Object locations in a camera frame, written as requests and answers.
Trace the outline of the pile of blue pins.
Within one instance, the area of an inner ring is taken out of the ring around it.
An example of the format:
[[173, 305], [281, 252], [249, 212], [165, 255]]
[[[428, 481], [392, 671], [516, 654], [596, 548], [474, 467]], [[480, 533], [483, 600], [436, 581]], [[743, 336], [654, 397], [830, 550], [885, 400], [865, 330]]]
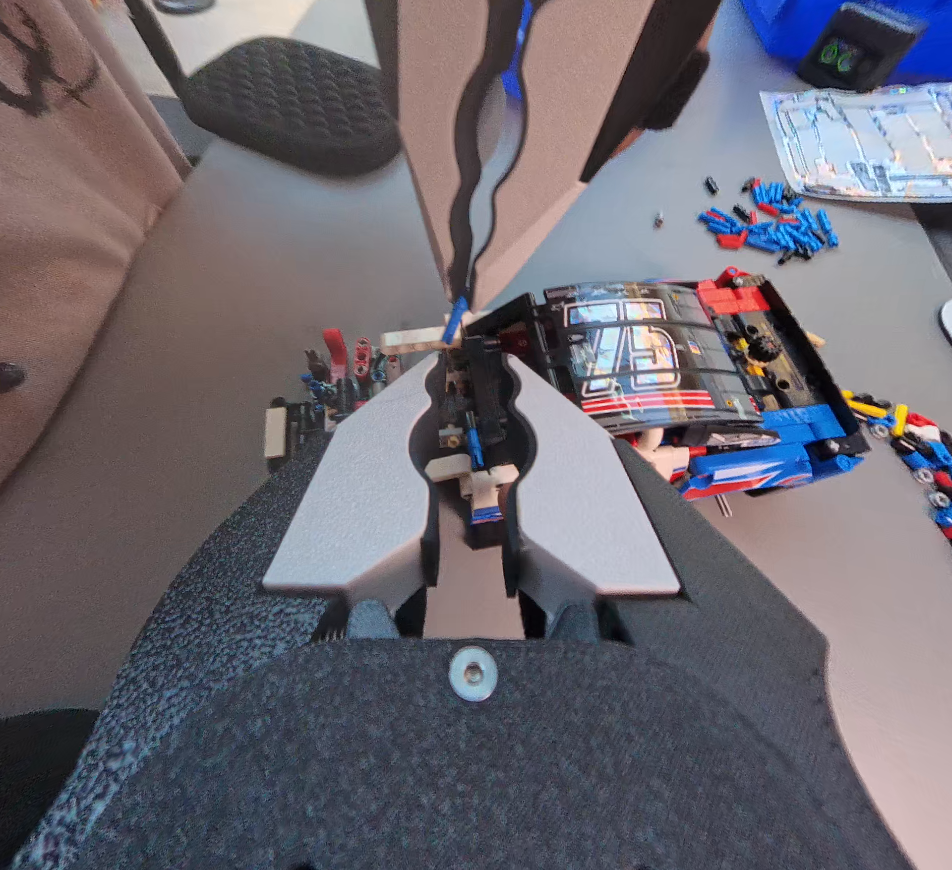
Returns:
[[775, 257], [778, 265], [839, 249], [839, 234], [827, 211], [807, 207], [789, 184], [753, 176], [743, 182], [739, 196], [745, 202], [737, 201], [727, 211], [710, 206], [697, 215], [721, 249], [748, 248]]

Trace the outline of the brick-built toy race car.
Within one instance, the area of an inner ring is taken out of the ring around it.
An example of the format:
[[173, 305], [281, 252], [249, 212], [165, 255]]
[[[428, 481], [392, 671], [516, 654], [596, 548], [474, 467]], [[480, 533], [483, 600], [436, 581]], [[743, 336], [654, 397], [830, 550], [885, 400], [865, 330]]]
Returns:
[[716, 280], [602, 281], [523, 294], [470, 312], [456, 343], [441, 326], [400, 330], [350, 354], [339, 330], [329, 358], [305, 353], [303, 400], [271, 400], [264, 458], [276, 472], [404, 370], [404, 356], [444, 352], [436, 397], [435, 481], [470, 505], [476, 549], [503, 538], [504, 493], [517, 478], [506, 416], [511, 355], [612, 437], [628, 442], [687, 500], [800, 487], [854, 470], [869, 446], [827, 366], [775, 288], [731, 267]]

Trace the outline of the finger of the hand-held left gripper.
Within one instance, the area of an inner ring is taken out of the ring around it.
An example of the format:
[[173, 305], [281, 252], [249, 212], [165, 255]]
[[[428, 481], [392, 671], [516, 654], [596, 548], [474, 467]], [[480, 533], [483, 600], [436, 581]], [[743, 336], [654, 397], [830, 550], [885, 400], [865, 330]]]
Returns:
[[582, 175], [656, 0], [547, 0], [521, 66], [518, 153], [492, 197], [470, 305], [498, 297], [585, 190]]
[[489, 0], [397, 0], [398, 124], [429, 244], [446, 296], [457, 298], [450, 218], [462, 174], [460, 103], [482, 60]]

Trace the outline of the person's beige sweatshirt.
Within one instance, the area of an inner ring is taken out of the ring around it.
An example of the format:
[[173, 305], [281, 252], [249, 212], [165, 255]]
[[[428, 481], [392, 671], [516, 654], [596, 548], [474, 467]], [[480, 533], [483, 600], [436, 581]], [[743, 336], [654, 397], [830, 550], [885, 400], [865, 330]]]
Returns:
[[189, 172], [90, 0], [1, 0], [1, 480], [51, 422]]

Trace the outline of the small black box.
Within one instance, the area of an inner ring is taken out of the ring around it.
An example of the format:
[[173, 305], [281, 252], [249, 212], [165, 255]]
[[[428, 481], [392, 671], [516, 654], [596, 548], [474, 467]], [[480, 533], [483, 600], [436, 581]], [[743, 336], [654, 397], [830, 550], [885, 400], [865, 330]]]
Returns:
[[866, 93], [887, 83], [929, 24], [878, 0], [843, 3], [800, 61], [796, 74], [815, 88]]

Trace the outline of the person's dark trousers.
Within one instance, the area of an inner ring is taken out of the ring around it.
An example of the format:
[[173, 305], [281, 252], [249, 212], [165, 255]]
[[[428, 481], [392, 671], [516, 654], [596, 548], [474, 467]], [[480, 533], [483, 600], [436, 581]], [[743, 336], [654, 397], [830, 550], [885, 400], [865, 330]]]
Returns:
[[1, 721], [1, 867], [9, 868], [61, 791], [99, 711], [35, 711]]

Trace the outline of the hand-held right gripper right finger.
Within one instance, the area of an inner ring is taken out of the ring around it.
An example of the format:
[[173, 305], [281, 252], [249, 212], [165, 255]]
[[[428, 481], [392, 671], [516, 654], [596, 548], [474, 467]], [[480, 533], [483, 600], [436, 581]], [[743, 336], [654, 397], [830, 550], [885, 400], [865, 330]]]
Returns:
[[565, 604], [671, 600], [683, 584], [613, 437], [504, 355], [511, 434], [526, 448], [506, 491], [503, 575], [524, 634]]

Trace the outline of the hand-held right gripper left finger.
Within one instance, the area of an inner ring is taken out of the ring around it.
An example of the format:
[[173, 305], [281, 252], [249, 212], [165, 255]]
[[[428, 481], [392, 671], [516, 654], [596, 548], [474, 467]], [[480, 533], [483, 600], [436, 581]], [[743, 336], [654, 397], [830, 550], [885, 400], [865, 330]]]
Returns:
[[340, 424], [268, 566], [265, 591], [382, 603], [404, 636], [422, 636], [440, 564], [439, 494], [425, 475], [437, 354]]

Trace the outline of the pile of mixed bricks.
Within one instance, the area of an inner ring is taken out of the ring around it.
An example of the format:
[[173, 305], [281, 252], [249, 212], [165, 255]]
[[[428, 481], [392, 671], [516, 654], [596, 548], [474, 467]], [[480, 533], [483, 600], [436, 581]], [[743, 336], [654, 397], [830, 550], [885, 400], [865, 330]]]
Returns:
[[841, 389], [853, 416], [872, 438], [885, 442], [919, 483], [928, 515], [951, 543], [951, 435], [903, 402]]

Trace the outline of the sticker sheet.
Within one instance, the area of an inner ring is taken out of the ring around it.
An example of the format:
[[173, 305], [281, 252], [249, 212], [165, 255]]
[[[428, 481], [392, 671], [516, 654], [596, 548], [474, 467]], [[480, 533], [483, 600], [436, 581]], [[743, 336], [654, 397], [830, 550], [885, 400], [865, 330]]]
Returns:
[[951, 202], [951, 84], [869, 93], [761, 92], [782, 173], [799, 195], [862, 203]]

